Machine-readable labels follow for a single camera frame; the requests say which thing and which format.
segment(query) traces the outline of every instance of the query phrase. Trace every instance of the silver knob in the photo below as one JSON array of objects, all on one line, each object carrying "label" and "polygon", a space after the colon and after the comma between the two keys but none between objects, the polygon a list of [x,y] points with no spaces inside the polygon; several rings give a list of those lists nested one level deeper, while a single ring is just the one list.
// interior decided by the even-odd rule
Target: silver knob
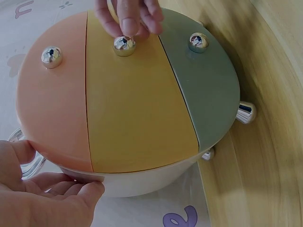
[{"label": "silver knob", "polygon": [[203,53],[209,46],[209,40],[205,34],[200,32],[193,33],[188,41],[188,47],[196,53]]},{"label": "silver knob", "polygon": [[212,160],[214,158],[214,148],[210,148],[207,152],[205,152],[202,158],[206,161]]},{"label": "silver knob", "polygon": [[114,40],[113,49],[118,56],[127,57],[134,53],[136,41],[132,37],[119,36]]},{"label": "silver knob", "polygon": [[243,124],[251,123],[257,115],[256,107],[252,103],[240,102],[237,120]]},{"label": "silver knob", "polygon": [[41,61],[48,69],[54,69],[58,67],[63,60],[63,55],[59,47],[48,46],[42,52]]}]

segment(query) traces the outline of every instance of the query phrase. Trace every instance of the orange lid section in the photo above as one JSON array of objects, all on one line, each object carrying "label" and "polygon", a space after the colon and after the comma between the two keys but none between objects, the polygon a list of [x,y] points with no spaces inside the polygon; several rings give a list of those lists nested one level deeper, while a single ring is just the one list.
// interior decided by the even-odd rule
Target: orange lid section
[{"label": "orange lid section", "polygon": [[[32,146],[63,167],[92,172],[85,95],[87,12],[68,17],[34,43],[20,70],[17,112]],[[48,46],[63,53],[61,65],[46,69]]]},{"label": "orange lid section", "polygon": [[93,12],[88,14],[86,93],[94,172],[166,166],[198,153],[198,141],[159,37],[117,56]]}]

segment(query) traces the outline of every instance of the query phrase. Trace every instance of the wooden surface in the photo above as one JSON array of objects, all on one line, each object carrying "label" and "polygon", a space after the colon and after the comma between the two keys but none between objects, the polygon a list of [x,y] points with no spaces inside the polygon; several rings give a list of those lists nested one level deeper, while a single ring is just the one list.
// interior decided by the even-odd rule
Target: wooden surface
[{"label": "wooden surface", "polygon": [[160,3],[204,23],[236,68],[241,99],[258,109],[200,161],[212,227],[303,226],[303,1]]}]

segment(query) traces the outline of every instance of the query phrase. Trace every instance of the finger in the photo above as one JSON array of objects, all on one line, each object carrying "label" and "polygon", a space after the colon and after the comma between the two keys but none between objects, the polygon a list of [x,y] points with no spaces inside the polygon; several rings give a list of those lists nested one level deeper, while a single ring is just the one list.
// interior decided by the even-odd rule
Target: finger
[{"label": "finger", "polygon": [[34,160],[36,151],[27,140],[9,143],[14,150],[19,163],[27,164]]},{"label": "finger", "polygon": [[153,34],[162,33],[162,25],[159,21],[156,21],[149,13],[146,6],[141,6],[140,16],[143,23],[148,27],[148,30]]},{"label": "finger", "polygon": [[43,197],[47,197],[47,198],[52,198],[52,197],[54,197],[53,194],[50,194],[50,193],[48,193],[48,192],[43,192],[43,193],[40,193],[39,195],[40,195],[40,196],[43,196]]},{"label": "finger", "polygon": [[27,183],[28,181],[35,183],[43,192],[60,182],[73,182],[73,180],[68,175],[59,173],[41,173],[28,180],[25,180],[24,182]]},{"label": "finger", "polygon": [[140,24],[140,29],[135,36],[136,41],[144,41],[144,40],[148,39],[149,36],[150,36],[150,32],[149,32],[148,28],[146,26],[144,26],[143,24]]},{"label": "finger", "polygon": [[64,181],[54,185],[48,193],[56,195],[64,195],[76,183],[74,181]]},{"label": "finger", "polygon": [[100,182],[88,183],[81,188],[78,196],[82,198],[87,207],[95,208],[98,200],[104,193],[104,186]]},{"label": "finger", "polygon": [[65,200],[66,198],[67,198],[66,195],[56,195],[56,196],[52,197],[53,200],[59,200],[59,201]]},{"label": "finger", "polygon": [[20,164],[29,163],[35,150],[27,140],[15,143],[0,141],[0,183],[13,191],[24,191]]},{"label": "finger", "polygon": [[119,24],[114,20],[108,9],[107,0],[95,0],[95,15],[99,19],[105,31],[112,37],[122,35]]},{"label": "finger", "polygon": [[164,19],[158,0],[144,0],[144,3],[155,20],[162,21]]},{"label": "finger", "polygon": [[118,0],[117,16],[124,35],[135,36],[139,31],[139,0]]},{"label": "finger", "polygon": [[70,187],[64,195],[66,196],[77,195],[83,186],[84,184],[80,184],[80,183],[75,184],[72,187]]}]

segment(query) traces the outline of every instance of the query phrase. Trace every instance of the fingernail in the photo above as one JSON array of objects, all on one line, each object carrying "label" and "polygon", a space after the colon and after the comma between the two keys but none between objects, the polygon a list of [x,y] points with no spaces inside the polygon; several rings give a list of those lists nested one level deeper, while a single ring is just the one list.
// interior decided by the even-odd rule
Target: fingernail
[{"label": "fingernail", "polygon": [[132,18],[123,19],[121,29],[123,34],[126,36],[134,36],[139,30],[138,23]]},{"label": "fingernail", "polygon": [[103,183],[101,183],[100,181],[94,181],[92,183],[95,184],[98,187],[100,187],[100,186],[104,187]]}]

